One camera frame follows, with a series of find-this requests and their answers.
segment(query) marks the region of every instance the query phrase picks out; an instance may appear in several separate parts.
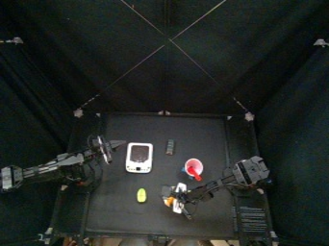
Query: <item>white clip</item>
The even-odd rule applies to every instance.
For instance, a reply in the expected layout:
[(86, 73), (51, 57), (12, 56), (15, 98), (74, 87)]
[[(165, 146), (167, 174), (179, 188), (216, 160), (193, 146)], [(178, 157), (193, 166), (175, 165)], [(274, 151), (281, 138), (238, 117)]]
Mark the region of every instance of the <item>white clip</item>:
[(250, 112), (248, 112), (245, 114), (245, 119), (246, 119), (246, 121), (253, 121), (254, 120), (254, 115)]
[(80, 118), (83, 116), (83, 110), (82, 109), (76, 109), (74, 111), (75, 117)]

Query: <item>small white object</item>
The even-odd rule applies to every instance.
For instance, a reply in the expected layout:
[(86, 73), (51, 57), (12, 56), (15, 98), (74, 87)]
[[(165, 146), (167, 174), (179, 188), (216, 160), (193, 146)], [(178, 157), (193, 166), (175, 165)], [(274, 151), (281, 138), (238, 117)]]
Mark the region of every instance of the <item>small white object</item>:
[(278, 238), (277, 234), (274, 231), (270, 231), (272, 238)]
[(131, 142), (127, 147), (126, 170), (130, 173), (149, 173), (153, 161), (151, 143)]
[[(187, 190), (186, 184), (179, 183), (175, 189), (175, 192), (185, 192)], [(179, 203), (178, 199), (174, 200), (173, 212), (181, 213), (183, 209), (183, 204)]]
[(74, 111), (74, 114), (75, 114), (75, 116), (76, 116), (78, 118), (80, 118), (80, 117), (83, 116), (83, 110), (82, 110), (82, 109), (76, 109), (76, 110)]
[(262, 188), (257, 188), (257, 191), (261, 195), (264, 195), (264, 189)]
[(68, 185), (63, 185), (63, 186), (60, 187), (60, 190), (64, 191), (64, 190), (67, 189), (67, 187), (68, 187)]
[(245, 119), (246, 119), (246, 121), (253, 121), (254, 120), (254, 115), (250, 112), (248, 112), (245, 114)]
[(320, 39), (315, 42), (313, 45), (315, 45), (315, 46), (323, 46), (323, 48), (324, 48), (325, 46), (329, 46), (329, 43), (328, 43), (323, 38), (320, 38)]

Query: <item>small object on table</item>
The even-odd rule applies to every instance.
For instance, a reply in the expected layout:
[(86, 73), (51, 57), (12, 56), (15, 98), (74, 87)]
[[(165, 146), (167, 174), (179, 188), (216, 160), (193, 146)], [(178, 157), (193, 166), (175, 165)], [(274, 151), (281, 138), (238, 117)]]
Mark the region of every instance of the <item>small object on table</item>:
[(175, 141), (173, 139), (169, 139), (166, 155), (169, 156), (174, 155), (174, 148), (175, 148)]
[(141, 188), (139, 191), (138, 191), (138, 202), (142, 204), (145, 203), (147, 200), (147, 191)]
[(201, 181), (201, 174), (203, 171), (203, 164), (198, 159), (190, 159), (185, 164), (185, 172), (190, 178), (195, 178), (197, 181)]

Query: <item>black enclosure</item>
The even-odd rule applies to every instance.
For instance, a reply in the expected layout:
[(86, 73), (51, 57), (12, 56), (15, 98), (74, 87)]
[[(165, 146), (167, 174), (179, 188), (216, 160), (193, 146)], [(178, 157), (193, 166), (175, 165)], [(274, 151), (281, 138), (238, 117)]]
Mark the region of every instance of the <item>black enclosure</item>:
[[(2, 1), (0, 40), (24, 43), (0, 42), (0, 167), (66, 152), (76, 109), (250, 111), (280, 241), (328, 245), (328, 15), (325, 0)], [(56, 188), (0, 196), (0, 244), (46, 231)]]

